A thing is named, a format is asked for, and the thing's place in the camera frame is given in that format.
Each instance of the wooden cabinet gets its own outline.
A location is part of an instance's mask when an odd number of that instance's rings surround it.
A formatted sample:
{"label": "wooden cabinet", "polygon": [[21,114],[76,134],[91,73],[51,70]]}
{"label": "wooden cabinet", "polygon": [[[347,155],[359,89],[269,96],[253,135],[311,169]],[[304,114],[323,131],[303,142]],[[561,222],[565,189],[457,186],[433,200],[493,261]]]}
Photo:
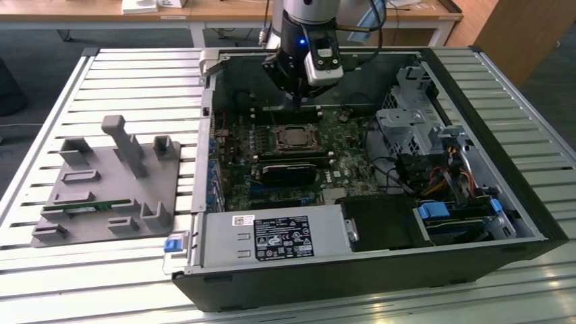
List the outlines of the wooden cabinet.
{"label": "wooden cabinet", "polygon": [[477,45],[516,86],[576,20],[576,0],[453,0],[464,18],[447,46]]}

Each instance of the white box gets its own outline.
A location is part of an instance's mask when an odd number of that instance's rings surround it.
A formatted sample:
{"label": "white box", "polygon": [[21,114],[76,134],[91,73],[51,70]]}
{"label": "white box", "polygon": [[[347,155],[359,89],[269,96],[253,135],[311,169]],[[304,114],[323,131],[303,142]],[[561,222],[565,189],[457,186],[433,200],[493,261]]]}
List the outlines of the white box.
{"label": "white box", "polygon": [[187,0],[157,0],[160,7],[181,8]]}
{"label": "white box", "polygon": [[123,14],[143,14],[157,11],[159,5],[155,0],[123,0]]}

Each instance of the green motherboard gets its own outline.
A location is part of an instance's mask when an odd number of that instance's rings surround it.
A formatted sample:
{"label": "green motherboard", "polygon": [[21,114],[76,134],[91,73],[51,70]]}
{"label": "green motherboard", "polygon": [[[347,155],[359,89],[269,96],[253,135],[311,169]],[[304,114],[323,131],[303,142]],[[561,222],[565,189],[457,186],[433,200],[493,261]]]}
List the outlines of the green motherboard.
{"label": "green motherboard", "polygon": [[[361,146],[364,120],[364,117],[349,116],[343,108],[328,108],[321,110],[317,123],[256,125],[245,115],[228,121],[231,125],[215,132],[225,210],[327,205],[333,203],[333,199],[327,199],[327,193],[335,192],[340,196],[377,194],[379,183]],[[292,143],[283,142],[283,134],[293,135],[288,139]],[[300,145],[305,146],[305,152],[300,151]],[[269,156],[285,158],[267,164],[261,159]],[[327,163],[317,163],[312,183],[272,187],[263,184],[264,165],[304,164],[315,159]]]}

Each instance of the gray holder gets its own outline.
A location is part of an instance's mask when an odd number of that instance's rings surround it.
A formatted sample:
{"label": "gray holder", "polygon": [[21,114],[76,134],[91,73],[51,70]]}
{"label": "gray holder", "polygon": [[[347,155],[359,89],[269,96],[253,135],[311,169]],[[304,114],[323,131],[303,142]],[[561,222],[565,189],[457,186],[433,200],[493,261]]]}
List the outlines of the gray holder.
{"label": "gray holder", "polygon": [[107,116],[116,146],[64,140],[63,168],[32,232],[32,246],[165,236],[173,229],[180,143],[156,136],[140,145],[121,115]]}

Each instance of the barcode label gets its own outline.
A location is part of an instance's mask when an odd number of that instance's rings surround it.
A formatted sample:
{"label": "barcode label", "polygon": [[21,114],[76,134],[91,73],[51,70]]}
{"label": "barcode label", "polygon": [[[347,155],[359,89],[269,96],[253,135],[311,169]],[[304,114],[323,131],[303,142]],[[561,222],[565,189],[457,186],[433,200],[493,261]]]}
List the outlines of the barcode label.
{"label": "barcode label", "polygon": [[253,215],[232,216],[232,226],[253,225]]}

